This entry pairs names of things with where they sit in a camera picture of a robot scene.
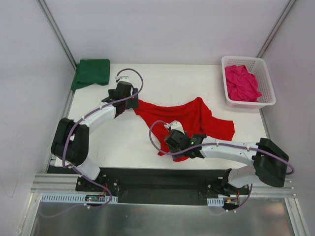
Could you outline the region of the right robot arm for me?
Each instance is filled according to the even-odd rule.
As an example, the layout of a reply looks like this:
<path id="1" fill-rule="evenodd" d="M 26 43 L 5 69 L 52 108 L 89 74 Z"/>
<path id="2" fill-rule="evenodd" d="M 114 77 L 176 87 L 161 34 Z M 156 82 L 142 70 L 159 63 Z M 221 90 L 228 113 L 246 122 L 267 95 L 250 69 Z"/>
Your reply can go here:
<path id="1" fill-rule="evenodd" d="M 259 142 L 238 143 L 201 134 L 189 137 L 181 131 L 171 130 L 164 141 L 173 159 L 182 156 L 219 158 L 244 164 L 241 168 L 227 169 L 222 180 L 211 185 L 218 194 L 230 196 L 257 182 L 276 188 L 284 186 L 289 157 L 267 138 L 261 138 Z"/>

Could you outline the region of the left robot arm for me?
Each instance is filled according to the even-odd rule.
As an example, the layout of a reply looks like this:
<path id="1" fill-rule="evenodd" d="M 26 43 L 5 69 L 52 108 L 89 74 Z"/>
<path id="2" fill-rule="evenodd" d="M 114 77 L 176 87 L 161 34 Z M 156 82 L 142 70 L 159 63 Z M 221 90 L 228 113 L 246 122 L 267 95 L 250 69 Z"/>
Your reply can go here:
<path id="1" fill-rule="evenodd" d="M 87 114 L 77 119 L 62 118 L 57 126 L 51 145 L 51 153 L 66 167 L 74 167 L 88 178 L 87 186 L 99 191 L 104 186 L 100 167 L 89 158 L 90 135 L 105 122 L 113 120 L 125 110 L 138 108 L 139 91 L 131 83 L 118 82 L 108 97 Z"/>

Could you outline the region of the red t shirt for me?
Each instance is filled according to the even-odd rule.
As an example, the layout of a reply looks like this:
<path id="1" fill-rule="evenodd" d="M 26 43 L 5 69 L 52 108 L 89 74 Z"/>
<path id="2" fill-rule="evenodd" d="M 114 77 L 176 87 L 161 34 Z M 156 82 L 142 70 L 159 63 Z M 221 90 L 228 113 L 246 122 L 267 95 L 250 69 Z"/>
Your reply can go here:
<path id="1" fill-rule="evenodd" d="M 173 107 L 158 106 L 139 100 L 139 107 L 134 109 L 134 112 L 145 121 L 148 127 L 157 120 L 166 123 L 178 121 L 190 137 L 193 134 L 203 134 L 231 141 L 235 134 L 233 121 L 214 117 L 200 97 L 184 105 Z"/>

